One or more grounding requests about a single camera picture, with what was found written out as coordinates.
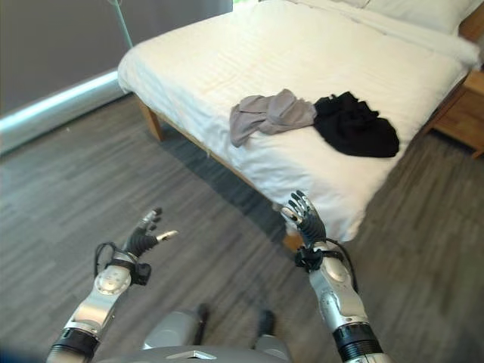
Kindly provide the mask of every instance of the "black wire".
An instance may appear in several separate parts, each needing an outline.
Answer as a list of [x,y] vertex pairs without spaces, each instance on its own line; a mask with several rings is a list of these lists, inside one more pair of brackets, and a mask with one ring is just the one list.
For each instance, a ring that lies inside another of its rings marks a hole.
[[113,259],[114,253],[118,252],[118,253],[122,253],[125,256],[128,256],[129,259],[131,259],[132,263],[134,263],[135,265],[138,264],[135,261],[135,259],[133,259],[133,257],[129,253],[127,253],[126,251],[118,248],[118,246],[114,242],[103,242],[102,244],[99,244],[96,247],[96,252],[95,252],[95,257],[94,257],[94,278],[96,278],[96,276],[98,276],[98,272],[99,272],[99,270],[98,270],[98,268],[99,268],[99,257],[101,256],[101,253],[103,252],[104,248],[106,248],[107,246],[111,247],[111,251],[112,251],[110,260]]
[[358,282],[356,281],[356,273],[355,273],[355,268],[353,267],[353,263],[351,262],[351,259],[349,258],[349,253],[346,250],[346,248],[337,240],[332,240],[331,238],[326,238],[326,241],[331,242],[332,244],[335,244],[340,248],[340,250],[343,252],[343,255],[345,255],[346,261],[348,261],[349,265],[349,273],[351,274],[351,282],[353,286],[353,290],[355,292],[358,292]]

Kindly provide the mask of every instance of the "gray shirt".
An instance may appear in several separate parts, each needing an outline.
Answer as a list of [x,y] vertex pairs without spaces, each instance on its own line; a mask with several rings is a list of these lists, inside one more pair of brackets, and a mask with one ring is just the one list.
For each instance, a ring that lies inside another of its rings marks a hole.
[[312,125],[315,116],[314,105],[302,98],[298,100],[288,89],[270,97],[245,97],[232,108],[230,139],[235,147],[240,147],[255,131],[273,135],[299,129]]

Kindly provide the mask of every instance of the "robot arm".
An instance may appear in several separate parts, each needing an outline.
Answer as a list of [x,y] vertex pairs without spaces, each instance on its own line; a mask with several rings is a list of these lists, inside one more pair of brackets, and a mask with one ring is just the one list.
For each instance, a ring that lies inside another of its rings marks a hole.
[[150,278],[150,266],[138,263],[142,253],[166,240],[176,231],[157,237],[147,234],[156,227],[161,209],[149,212],[137,225],[122,249],[112,243],[102,244],[96,252],[98,257],[105,246],[113,248],[108,266],[98,271],[95,261],[95,281],[91,293],[77,307],[64,326],[59,339],[51,347],[47,363],[84,363],[91,361],[104,333],[114,317],[116,306],[123,300],[132,284],[145,285]]
[[318,212],[303,192],[297,191],[291,197],[290,208],[283,207],[281,212],[296,224],[304,238],[305,246],[298,250],[296,264],[309,272],[321,316],[333,334],[341,360],[391,363],[371,329],[355,282],[342,263],[343,255],[327,245]]

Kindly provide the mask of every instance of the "floor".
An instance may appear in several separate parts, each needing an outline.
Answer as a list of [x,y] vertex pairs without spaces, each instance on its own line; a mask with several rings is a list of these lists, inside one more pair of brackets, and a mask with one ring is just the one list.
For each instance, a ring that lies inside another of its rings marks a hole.
[[[92,285],[95,246],[153,206],[176,240],[144,259],[98,358],[137,349],[171,309],[207,302],[206,343],[250,346],[270,308],[297,362],[339,361],[271,204],[166,127],[156,143],[123,98],[2,160],[0,342],[39,357]],[[396,361],[484,361],[484,158],[416,138],[347,244],[382,347]]]

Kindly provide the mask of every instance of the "white duvet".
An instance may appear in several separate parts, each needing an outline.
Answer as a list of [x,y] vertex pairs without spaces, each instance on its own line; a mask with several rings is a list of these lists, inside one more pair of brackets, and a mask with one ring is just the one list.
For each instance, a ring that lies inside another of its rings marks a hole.
[[[367,11],[268,0],[134,47],[119,83],[245,175],[267,198],[306,192],[329,237],[351,240],[365,209],[419,128],[477,63],[470,43]],[[230,143],[231,108],[288,88],[299,98],[351,91],[396,128],[391,159],[350,157],[312,128]]]

